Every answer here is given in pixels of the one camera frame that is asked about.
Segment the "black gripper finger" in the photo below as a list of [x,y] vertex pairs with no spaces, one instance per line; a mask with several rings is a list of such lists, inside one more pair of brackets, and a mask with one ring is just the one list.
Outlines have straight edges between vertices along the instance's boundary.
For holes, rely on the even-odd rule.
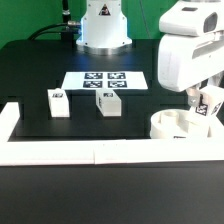
[[186,89],[188,95],[188,104],[191,107],[197,107],[200,103],[201,94],[198,86],[192,86]]

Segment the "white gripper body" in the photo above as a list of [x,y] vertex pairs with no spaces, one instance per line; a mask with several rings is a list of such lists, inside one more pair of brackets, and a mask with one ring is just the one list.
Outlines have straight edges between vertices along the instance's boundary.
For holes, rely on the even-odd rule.
[[181,92],[224,71],[224,0],[178,0],[159,20],[158,81]]

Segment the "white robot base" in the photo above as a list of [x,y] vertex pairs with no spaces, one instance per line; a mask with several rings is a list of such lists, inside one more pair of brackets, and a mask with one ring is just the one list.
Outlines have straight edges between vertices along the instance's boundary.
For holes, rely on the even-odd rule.
[[121,0],[86,0],[77,49],[97,55],[114,55],[132,45]]

